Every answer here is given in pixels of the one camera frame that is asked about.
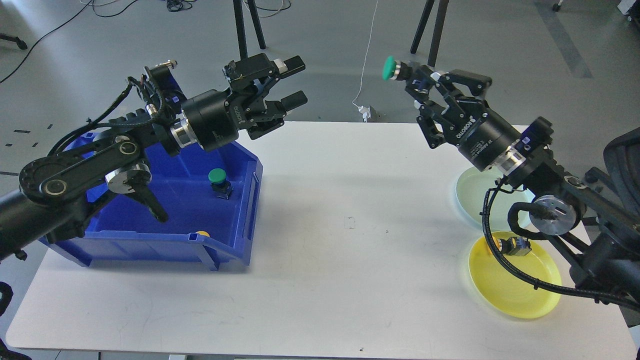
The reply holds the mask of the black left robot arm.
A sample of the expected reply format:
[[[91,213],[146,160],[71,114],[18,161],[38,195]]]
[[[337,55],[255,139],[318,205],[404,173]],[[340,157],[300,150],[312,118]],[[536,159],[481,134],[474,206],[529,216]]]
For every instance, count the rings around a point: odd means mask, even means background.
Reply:
[[[256,54],[231,61],[222,72],[227,89],[185,97],[168,60],[146,67],[97,119],[62,137],[46,157],[26,164],[19,187],[1,197],[1,258],[26,259],[25,247],[83,237],[90,220],[118,195],[146,207],[161,223],[169,214],[149,188],[146,149],[162,145],[172,157],[190,145],[210,152],[236,141],[241,131],[258,139],[282,127],[288,113],[307,103],[297,91],[266,96],[281,80],[305,70],[299,55],[271,60]]]

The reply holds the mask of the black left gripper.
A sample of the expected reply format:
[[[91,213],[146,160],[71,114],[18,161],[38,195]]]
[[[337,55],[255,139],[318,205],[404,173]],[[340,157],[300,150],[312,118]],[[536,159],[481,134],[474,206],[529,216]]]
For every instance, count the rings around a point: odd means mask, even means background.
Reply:
[[[307,104],[308,98],[302,90],[281,100],[264,98],[275,84],[305,69],[299,55],[271,60],[256,54],[230,61],[222,70],[228,89],[210,89],[181,102],[170,139],[180,149],[197,144],[210,152],[235,141],[241,129],[252,141],[279,129],[288,112]]]

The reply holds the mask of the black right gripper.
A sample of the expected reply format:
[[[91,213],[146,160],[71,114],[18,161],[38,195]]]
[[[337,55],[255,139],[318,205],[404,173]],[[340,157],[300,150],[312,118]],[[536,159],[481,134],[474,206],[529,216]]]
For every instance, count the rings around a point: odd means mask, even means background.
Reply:
[[[416,121],[432,150],[455,146],[479,171],[521,139],[521,133],[489,108],[485,95],[493,80],[460,69],[436,71],[409,63],[405,90],[418,110]]]

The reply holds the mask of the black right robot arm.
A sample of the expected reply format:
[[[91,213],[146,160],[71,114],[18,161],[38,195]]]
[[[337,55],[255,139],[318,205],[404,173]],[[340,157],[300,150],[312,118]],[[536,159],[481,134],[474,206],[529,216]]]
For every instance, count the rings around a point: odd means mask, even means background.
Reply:
[[[514,239],[495,244],[490,253],[515,278],[552,293],[592,299],[639,310],[639,132],[609,144],[609,186],[622,205],[603,197],[554,158],[553,126],[536,118],[525,130],[514,128],[489,106],[490,77],[455,69],[436,71],[426,64],[389,60],[384,79],[402,81],[418,109],[416,121],[430,148],[455,146],[478,171],[501,177],[487,189],[481,227],[491,233],[493,204],[505,186],[530,191],[530,202],[515,202],[506,220]],[[532,276],[506,259],[529,240],[546,240],[569,262],[574,287]]]

